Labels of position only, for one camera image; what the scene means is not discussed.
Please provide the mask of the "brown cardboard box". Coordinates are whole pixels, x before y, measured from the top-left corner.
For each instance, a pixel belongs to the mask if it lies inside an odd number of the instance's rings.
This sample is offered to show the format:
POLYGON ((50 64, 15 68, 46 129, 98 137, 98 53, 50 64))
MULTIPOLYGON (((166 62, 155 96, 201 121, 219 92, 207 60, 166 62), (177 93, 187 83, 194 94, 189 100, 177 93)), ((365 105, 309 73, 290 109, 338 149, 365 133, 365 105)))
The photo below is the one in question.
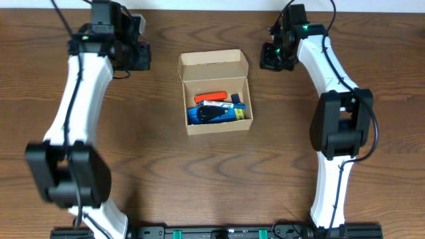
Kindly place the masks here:
POLYGON ((249 130, 253 122, 248 85, 249 64, 240 49, 183 53, 177 65, 183 88, 185 126, 188 135, 249 130), (223 123, 193 124, 189 110, 197 106, 195 97, 226 92, 226 101, 237 94, 246 108, 244 118, 223 123))

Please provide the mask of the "blue plastic block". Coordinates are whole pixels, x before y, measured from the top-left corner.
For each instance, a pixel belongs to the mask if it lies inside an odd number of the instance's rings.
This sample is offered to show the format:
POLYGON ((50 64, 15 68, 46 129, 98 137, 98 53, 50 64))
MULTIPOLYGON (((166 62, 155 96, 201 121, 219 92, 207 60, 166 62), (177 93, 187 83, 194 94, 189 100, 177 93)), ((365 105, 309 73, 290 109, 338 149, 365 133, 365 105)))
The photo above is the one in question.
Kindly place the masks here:
POLYGON ((209 124, 209 123, 223 123, 223 122, 229 122, 229 121, 236 121, 236 116, 234 113, 234 110, 232 108, 225 109, 226 113, 224 115, 218 116, 210 121, 201 122, 197 118, 197 109, 196 108, 190 108, 187 110, 187 116, 188 116, 188 122, 189 125, 199 125, 199 124, 209 124))

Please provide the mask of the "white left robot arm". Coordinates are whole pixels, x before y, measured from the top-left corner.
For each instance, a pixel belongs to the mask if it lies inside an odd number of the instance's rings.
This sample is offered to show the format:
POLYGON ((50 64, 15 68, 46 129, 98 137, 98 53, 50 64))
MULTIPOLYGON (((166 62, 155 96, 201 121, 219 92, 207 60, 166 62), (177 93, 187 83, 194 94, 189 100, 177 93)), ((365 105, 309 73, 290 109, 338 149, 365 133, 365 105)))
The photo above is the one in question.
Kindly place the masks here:
POLYGON ((150 68, 151 51, 139 37, 145 19, 115 1, 92 1, 91 21, 70 32, 68 77, 55 119, 25 158, 42 199, 75 216, 57 238, 136 238, 137 230, 110 197, 112 174, 96 151, 104 94, 122 71, 150 68))

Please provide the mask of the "blue whiteboard marker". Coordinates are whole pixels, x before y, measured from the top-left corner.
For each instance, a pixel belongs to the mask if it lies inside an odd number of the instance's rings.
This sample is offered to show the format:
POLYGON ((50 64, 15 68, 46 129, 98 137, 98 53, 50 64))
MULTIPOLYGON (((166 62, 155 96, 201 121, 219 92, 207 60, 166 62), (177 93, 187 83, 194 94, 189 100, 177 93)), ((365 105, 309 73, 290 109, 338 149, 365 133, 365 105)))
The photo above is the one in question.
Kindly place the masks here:
POLYGON ((246 106, 244 104, 233 104, 229 102, 216 102, 216 101, 208 101, 204 100, 201 104, 202 106, 215 106, 220 108, 234 108, 234 109, 241 109, 245 110, 246 106))

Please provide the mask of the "yellow highlighter pen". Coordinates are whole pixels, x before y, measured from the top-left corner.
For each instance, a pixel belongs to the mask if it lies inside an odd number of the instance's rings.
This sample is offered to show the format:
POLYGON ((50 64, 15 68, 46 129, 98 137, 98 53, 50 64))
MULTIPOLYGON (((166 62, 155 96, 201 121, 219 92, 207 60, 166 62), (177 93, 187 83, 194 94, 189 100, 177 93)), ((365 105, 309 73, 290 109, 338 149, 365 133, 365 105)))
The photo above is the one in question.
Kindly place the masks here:
MULTIPOLYGON (((234 105, 241 105, 244 106, 244 104, 241 103, 239 95, 238 94, 232 94, 231 95, 232 103, 234 105)), ((245 120, 245 113, 244 108, 236 108, 234 107, 234 113, 237 120, 245 120)))

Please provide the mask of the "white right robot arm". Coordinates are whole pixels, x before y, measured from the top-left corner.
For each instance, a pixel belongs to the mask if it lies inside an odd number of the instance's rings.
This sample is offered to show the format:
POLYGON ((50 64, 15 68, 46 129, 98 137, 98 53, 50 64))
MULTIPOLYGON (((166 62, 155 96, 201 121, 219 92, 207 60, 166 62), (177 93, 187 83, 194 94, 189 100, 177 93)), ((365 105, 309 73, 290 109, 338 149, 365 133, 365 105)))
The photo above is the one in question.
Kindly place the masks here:
POLYGON ((264 70, 292 71, 302 64, 319 96, 309 128, 319 163, 310 217, 316 228, 325 230, 344 225, 350 170, 373 154, 379 140, 373 94, 346 74, 329 31, 308 21, 304 5, 290 1, 270 27, 272 41, 263 44, 260 54, 264 70))

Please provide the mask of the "black correction tape dispenser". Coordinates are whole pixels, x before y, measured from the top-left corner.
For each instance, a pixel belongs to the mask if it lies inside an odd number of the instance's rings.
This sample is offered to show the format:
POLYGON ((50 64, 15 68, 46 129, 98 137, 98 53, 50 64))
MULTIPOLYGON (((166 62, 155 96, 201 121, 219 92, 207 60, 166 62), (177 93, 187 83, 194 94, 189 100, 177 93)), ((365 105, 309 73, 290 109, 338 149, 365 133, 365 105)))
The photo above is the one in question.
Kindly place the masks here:
POLYGON ((210 121, 218 116, 224 115, 226 110, 217 106, 201 106, 197 109, 197 118, 201 122, 210 121))

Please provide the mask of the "red stapler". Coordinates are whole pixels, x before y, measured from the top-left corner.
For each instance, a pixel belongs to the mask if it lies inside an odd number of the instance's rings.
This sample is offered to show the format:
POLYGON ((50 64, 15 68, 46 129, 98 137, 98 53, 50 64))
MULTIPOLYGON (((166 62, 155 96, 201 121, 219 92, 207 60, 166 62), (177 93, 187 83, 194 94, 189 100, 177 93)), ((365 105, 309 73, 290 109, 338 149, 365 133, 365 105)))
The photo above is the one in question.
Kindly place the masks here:
POLYGON ((224 101, 227 99, 227 93, 225 91, 212 92, 206 94, 199 94, 194 97, 194 101, 196 104, 200 104, 204 100, 208 101, 224 101))

